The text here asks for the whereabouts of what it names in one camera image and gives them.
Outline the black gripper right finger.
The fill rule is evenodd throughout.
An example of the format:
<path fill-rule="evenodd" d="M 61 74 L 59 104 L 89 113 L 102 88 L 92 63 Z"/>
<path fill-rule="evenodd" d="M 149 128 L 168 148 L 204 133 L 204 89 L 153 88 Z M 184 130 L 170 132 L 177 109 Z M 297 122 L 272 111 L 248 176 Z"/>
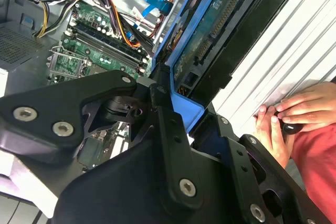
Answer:
<path fill-rule="evenodd" d="M 329 223 L 290 175 L 252 135 L 237 137 L 208 106 L 191 130 L 192 147 L 226 169 L 225 203 L 234 223 Z"/>

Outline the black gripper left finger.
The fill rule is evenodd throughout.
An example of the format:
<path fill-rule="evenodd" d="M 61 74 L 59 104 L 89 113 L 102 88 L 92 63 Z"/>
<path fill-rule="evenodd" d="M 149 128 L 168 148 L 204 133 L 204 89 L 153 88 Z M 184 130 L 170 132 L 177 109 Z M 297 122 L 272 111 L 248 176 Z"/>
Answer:
<path fill-rule="evenodd" d="M 148 78 L 112 70 L 1 98 L 1 174 L 40 210 L 82 173 L 77 154 L 91 134 L 125 122 L 137 130 L 151 103 L 150 86 L 182 116 L 190 131 L 204 112 L 172 89 L 170 68 Z"/>

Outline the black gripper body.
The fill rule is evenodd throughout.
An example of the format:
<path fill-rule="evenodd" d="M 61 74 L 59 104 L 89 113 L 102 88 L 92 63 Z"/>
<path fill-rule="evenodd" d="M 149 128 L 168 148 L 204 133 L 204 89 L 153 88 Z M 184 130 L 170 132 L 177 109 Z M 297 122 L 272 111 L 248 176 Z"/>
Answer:
<path fill-rule="evenodd" d="M 192 151 L 203 204 L 165 208 L 153 144 L 142 143 L 81 175 L 61 193 L 52 223 L 245 223 L 229 170 Z"/>

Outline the person's left hand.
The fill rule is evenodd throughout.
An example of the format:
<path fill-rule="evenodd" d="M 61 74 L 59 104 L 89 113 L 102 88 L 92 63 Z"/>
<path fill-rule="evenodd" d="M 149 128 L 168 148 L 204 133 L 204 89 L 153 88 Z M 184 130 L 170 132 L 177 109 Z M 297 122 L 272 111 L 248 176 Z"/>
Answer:
<path fill-rule="evenodd" d="M 280 121 L 275 116 L 276 110 L 273 106 L 262 105 L 255 116 L 254 136 L 261 142 L 266 150 L 280 164 L 286 168 L 293 149 L 294 135 L 283 137 Z"/>

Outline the person's right hand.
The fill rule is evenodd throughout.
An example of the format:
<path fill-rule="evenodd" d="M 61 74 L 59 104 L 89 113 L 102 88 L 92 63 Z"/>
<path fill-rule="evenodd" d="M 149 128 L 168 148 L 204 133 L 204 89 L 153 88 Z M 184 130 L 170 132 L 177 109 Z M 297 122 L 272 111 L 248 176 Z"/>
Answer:
<path fill-rule="evenodd" d="M 287 124 L 301 124 L 309 132 L 335 123 L 335 83 L 323 82 L 282 100 L 276 106 L 278 118 Z"/>

